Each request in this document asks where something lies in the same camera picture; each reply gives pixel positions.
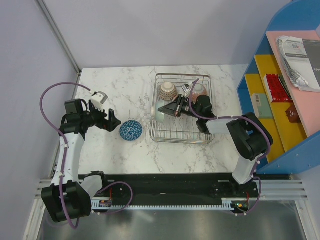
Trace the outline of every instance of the blue shelf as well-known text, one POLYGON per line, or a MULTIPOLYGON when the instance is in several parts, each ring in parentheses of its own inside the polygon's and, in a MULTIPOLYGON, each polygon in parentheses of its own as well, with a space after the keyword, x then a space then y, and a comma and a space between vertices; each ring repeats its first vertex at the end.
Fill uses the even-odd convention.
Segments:
MULTIPOLYGON (((320 25, 320 0, 296 0, 284 6, 271 20, 267 31, 314 31, 320 25)), ((267 35, 264 34, 255 55, 273 55, 267 35)), ((259 74, 252 58, 246 74, 259 74)), ((253 112, 248 86, 243 76, 237 88, 243 113, 253 112)), ((274 161, 264 158, 257 167, 259 174, 299 174, 320 165, 320 131, 293 147, 274 161)))

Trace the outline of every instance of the gray wall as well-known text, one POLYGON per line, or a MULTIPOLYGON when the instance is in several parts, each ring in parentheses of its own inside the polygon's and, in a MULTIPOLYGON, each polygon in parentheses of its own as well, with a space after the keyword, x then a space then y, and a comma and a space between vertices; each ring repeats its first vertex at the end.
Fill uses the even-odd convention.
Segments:
MULTIPOLYGON (((41 93, 77 75, 34 0, 1 1, 0 32, 0 239, 20 240, 58 143, 40 114, 41 93)), ((55 124, 73 90, 60 87, 45 99, 55 124)))
POLYGON ((310 215, 320 234, 320 166, 296 175, 302 180, 311 207, 310 215))
POLYGON ((248 64, 291 0, 44 0, 82 68, 248 64))

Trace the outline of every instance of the marble countertop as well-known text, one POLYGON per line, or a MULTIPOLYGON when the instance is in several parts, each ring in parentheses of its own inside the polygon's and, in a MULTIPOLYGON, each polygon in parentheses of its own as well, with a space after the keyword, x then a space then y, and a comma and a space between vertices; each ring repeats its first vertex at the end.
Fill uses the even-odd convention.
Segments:
MULTIPOLYGON (((149 132, 151 106, 156 74, 201 74, 211 76, 213 113, 241 115, 237 86, 246 68, 247 65, 205 65, 84 69, 79 83, 106 93, 108 100, 103 105, 106 111, 113 109, 122 123, 140 122, 143 132, 140 138, 130 142, 120 137, 120 127, 113 132, 90 128, 80 156, 79 174, 232 172, 238 154, 229 135, 216 134, 209 144, 155 142, 149 132)), ((88 101, 90 95, 78 88, 76 98, 88 101)))

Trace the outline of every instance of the ceramic bowl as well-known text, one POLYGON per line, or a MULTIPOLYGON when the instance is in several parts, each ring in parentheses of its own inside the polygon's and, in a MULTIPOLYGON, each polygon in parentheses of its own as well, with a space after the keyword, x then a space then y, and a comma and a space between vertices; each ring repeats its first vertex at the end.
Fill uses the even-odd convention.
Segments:
POLYGON ((197 98, 198 98, 200 95, 205 95, 205 96, 207 96, 207 95, 208 95, 207 89, 206 89, 205 86, 203 86, 202 84, 196 84, 196 85, 194 86, 194 89, 193 89, 193 92, 192 92, 192 96, 191 96, 192 102, 195 103, 195 102, 197 101, 197 98))
POLYGON ((120 127, 120 136, 127 141, 134 141, 138 139, 142 134, 142 126, 138 121, 129 120, 126 121, 120 127))
POLYGON ((178 95, 176 86, 169 81, 163 82, 158 87, 158 97, 165 101, 172 101, 178 95))
POLYGON ((158 111, 159 108, 162 108, 166 105, 164 100, 157 101, 154 106, 151 108, 151 116, 155 118, 158 123, 163 123, 165 121, 165 114, 158 111))

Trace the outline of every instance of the dish rack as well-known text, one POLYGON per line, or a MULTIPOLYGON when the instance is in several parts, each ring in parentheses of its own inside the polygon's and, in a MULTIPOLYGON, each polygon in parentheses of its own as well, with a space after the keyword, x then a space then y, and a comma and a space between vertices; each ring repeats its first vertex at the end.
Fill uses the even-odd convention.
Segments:
MULTIPOLYGON (((184 94, 182 86, 190 81, 199 79, 198 83, 203 84, 212 103, 211 78, 209 75, 180 74, 180 73, 158 73, 155 76, 152 106, 161 100, 158 96, 158 88, 164 82, 171 82, 175 85, 179 94, 184 94)), ((150 136, 156 142, 179 143, 179 144, 207 144, 212 142, 214 135, 203 134, 198 130, 197 118, 181 115, 173 117, 165 115, 164 122, 157 122, 152 116, 150 123, 150 136)))

